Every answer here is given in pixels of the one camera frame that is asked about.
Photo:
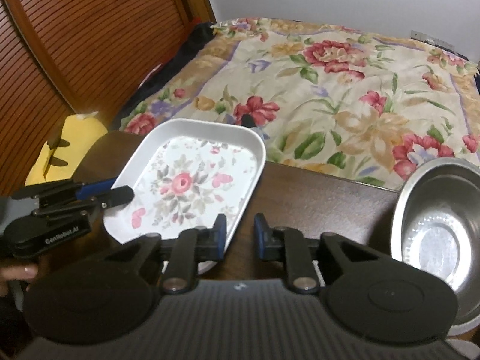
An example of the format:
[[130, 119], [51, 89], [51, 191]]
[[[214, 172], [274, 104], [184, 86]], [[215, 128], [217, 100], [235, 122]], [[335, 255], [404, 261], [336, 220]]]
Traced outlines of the person's left hand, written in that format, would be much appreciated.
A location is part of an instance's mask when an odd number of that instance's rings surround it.
[[38, 274], [38, 265], [21, 262], [1, 262], [0, 267], [0, 297], [9, 292], [8, 283], [11, 281], [31, 281]]

